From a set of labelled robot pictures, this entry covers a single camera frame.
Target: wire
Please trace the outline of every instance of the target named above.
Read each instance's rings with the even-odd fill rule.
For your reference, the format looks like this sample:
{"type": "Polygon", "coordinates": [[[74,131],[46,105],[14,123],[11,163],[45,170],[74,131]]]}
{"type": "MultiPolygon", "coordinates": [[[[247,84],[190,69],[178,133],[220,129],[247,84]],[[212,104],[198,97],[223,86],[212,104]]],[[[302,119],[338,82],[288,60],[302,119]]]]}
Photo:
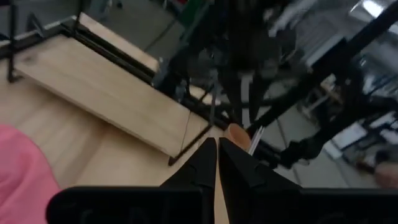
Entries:
{"type": "Polygon", "coordinates": [[[167,33],[168,31],[173,27],[175,22],[177,21],[177,18],[174,18],[168,25],[167,27],[146,47],[144,48],[145,52],[148,52],[155,44],[157,44],[167,33]]]}

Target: wooden surface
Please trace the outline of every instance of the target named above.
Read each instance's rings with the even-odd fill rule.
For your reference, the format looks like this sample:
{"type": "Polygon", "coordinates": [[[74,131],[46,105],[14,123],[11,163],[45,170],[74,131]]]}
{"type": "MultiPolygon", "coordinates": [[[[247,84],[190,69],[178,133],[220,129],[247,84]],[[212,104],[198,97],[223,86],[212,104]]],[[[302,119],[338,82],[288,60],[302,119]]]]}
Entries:
{"type": "Polygon", "coordinates": [[[16,70],[170,156],[190,111],[74,39],[59,36],[16,70]]]}
{"type": "MultiPolygon", "coordinates": [[[[18,58],[26,57],[22,53],[18,58]]],[[[6,82],[6,62],[0,62],[0,122],[10,124],[31,138],[46,155],[62,188],[74,185],[158,186],[177,171],[207,137],[222,131],[213,128],[174,166],[169,157],[138,138],[105,123],[92,114],[25,79],[6,82]]],[[[190,114],[184,142],[206,121],[190,114]]],[[[228,223],[220,177],[216,177],[215,218],[228,223]]]]}

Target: light fixture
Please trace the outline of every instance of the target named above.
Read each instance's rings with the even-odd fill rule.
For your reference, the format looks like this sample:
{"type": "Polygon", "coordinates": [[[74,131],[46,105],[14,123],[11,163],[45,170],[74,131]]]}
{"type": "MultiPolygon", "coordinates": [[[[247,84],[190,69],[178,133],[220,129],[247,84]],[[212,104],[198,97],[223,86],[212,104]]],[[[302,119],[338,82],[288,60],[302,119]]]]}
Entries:
{"type": "Polygon", "coordinates": [[[373,18],[377,18],[383,12],[384,8],[378,3],[372,0],[365,0],[362,2],[362,7],[373,16],[373,18]]]}

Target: pink cloth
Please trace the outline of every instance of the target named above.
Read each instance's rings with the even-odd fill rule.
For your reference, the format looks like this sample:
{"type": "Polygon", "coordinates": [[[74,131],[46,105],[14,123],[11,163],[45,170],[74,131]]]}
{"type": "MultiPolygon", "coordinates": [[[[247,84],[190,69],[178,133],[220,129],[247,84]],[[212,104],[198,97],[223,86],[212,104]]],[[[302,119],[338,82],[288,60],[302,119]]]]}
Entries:
{"type": "Polygon", "coordinates": [[[42,151],[17,129],[0,125],[0,223],[46,223],[46,206],[59,190],[42,151]]]}

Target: wooden board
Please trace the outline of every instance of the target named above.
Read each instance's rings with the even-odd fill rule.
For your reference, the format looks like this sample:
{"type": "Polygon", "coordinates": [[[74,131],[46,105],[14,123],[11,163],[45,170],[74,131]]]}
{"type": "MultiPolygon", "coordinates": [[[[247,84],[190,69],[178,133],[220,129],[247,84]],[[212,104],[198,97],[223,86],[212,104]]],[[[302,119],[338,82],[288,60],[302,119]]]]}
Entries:
{"type": "Polygon", "coordinates": [[[157,71],[159,68],[158,61],[150,56],[149,54],[143,52],[139,47],[136,47],[133,43],[130,43],[123,39],[121,36],[115,34],[102,24],[96,22],[86,14],[82,14],[80,17],[80,23],[87,27],[92,33],[98,35],[102,39],[113,44],[119,50],[130,55],[132,58],[136,59],[138,62],[142,63],[146,67],[157,71]]]}
{"type": "Polygon", "coordinates": [[[170,156],[190,111],[74,39],[54,37],[16,70],[170,156]]]}

